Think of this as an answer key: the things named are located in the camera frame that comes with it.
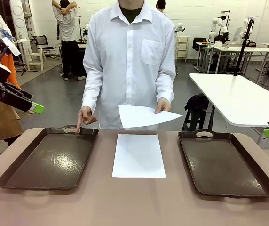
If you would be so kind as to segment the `person's right hand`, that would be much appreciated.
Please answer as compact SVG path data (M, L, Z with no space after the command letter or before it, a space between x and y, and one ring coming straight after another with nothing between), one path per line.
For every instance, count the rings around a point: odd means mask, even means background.
M84 106L80 109L78 113L78 121L75 129L75 133L78 134L80 131L81 124L89 125L94 122L97 122L97 118L92 115L91 108Z

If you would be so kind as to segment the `person's left hand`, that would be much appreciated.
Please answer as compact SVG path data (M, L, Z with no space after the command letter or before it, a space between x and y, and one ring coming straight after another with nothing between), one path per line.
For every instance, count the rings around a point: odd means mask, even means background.
M170 102L165 99L165 98L160 98L158 101L157 101L157 106L155 108L155 114L158 114L162 111L167 111L167 112L170 112L171 111L171 104Z

